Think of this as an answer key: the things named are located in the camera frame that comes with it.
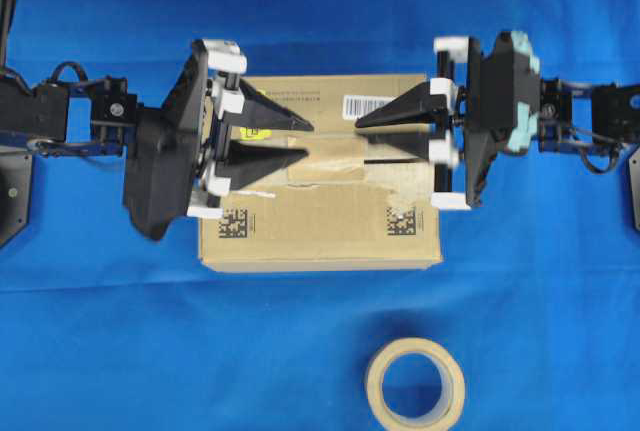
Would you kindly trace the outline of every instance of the metal screw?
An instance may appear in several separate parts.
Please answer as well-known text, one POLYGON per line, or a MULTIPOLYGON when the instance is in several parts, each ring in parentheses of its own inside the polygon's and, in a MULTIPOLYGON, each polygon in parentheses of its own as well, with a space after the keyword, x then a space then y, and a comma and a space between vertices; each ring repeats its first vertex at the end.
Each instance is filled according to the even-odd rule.
POLYGON ((120 103, 113 103, 109 108, 109 112, 116 118, 119 118, 124 114, 124 106, 122 106, 120 103))
POLYGON ((553 118, 556 115, 556 107, 551 104, 551 103, 547 103, 544 106, 542 106, 542 109, 540 110, 540 114, 542 115, 543 118, 553 118))

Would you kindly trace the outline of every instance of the barcode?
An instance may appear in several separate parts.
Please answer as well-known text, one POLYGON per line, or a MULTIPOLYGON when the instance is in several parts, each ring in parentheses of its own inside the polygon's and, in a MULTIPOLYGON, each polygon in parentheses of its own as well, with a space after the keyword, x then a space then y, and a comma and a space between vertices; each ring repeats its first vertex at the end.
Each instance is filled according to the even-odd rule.
POLYGON ((395 98, 389 96, 356 96, 345 95, 342 100, 342 119, 355 121, 362 116, 366 116, 371 111, 381 108, 390 103, 395 98))
POLYGON ((218 221, 219 238, 246 238, 249 236, 249 212, 246 209, 225 209, 218 221))

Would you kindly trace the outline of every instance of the black cable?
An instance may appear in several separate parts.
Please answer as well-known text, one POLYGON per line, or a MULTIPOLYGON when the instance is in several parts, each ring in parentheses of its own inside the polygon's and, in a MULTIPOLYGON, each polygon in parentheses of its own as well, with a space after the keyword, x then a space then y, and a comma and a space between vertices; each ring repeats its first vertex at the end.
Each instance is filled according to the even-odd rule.
POLYGON ((12 77, 16 80, 18 87, 23 93, 25 93, 27 96, 33 96, 33 91, 31 91, 27 82, 16 70, 8 68, 7 66, 0 66, 0 74, 12 77))
POLYGON ((580 154, 580 159, 582 160, 582 163, 593 174, 608 173, 609 171, 611 171, 613 168, 616 167, 616 164, 618 164, 618 158, 620 157, 620 153, 618 152, 617 148, 614 148, 609 153, 609 165, 606 168, 598 168, 591 161, 589 161, 589 157, 587 155, 586 149, 581 148, 578 152, 580 154))
POLYGON ((87 72, 79 63, 76 63, 75 61, 65 61, 63 63, 60 63, 58 66, 56 66, 56 69, 54 69, 53 73, 51 73, 51 77, 49 78, 49 81, 53 83, 58 83, 58 84, 61 84, 61 83, 72 84, 70 82, 60 81, 60 75, 62 74, 62 71, 64 71, 65 68, 73 69, 73 71, 76 73, 76 76, 78 77, 78 82, 89 81, 87 72))

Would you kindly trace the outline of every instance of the teal component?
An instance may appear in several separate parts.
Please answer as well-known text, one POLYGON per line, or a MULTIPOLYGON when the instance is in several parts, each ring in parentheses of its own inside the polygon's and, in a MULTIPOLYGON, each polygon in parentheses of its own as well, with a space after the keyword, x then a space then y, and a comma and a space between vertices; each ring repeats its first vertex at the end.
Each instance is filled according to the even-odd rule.
POLYGON ((523 149, 529 149, 531 138, 538 132, 538 113, 529 116, 529 105, 518 102, 518 126, 509 136, 507 149, 519 153, 523 149))
POLYGON ((536 74, 540 74, 540 58, 533 54, 533 47, 529 36, 523 31, 511 31, 513 49, 520 54, 529 56, 529 68, 536 74))

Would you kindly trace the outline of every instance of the qr code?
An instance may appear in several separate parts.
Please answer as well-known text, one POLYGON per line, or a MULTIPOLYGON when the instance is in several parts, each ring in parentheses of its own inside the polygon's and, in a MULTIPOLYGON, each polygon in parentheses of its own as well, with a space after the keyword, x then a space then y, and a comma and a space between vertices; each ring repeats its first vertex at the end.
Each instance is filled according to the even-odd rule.
POLYGON ((226 209, 218 222, 218 237, 246 238, 249 236, 249 212, 246 209, 226 209))
POLYGON ((403 213, 394 213, 387 208, 387 235, 389 236, 415 236, 416 234, 416 209, 413 208, 403 213))

